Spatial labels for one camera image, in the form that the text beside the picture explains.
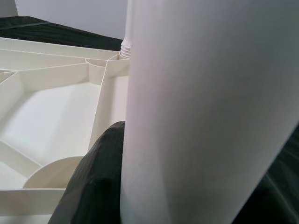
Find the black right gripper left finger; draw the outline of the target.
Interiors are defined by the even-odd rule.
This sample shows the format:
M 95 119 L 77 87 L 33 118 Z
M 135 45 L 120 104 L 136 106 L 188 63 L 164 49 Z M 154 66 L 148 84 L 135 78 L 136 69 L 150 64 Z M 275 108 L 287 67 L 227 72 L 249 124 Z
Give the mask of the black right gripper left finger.
M 112 124 L 81 159 L 50 224 L 119 224 L 125 122 Z

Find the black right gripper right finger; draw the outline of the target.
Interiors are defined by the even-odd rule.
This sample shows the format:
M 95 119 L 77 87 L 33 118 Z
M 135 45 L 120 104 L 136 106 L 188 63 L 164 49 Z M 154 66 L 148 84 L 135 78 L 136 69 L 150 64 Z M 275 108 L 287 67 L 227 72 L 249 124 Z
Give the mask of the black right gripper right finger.
M 252 192 L 235 224 L 297 224 L 299 213 L 291 209 L 272 179 L 265 175 Z

